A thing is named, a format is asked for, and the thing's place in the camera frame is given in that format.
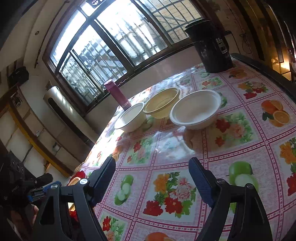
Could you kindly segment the person's left hand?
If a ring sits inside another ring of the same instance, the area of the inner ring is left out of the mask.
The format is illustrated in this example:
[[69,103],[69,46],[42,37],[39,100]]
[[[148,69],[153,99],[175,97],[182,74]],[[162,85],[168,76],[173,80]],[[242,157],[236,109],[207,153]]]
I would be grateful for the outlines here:
[[23,214],[20,214],[15,210],[11,211],[11,220],[21,235],[31,235],[38,212],[38,207],[33,204],[28,204],[25,207]]

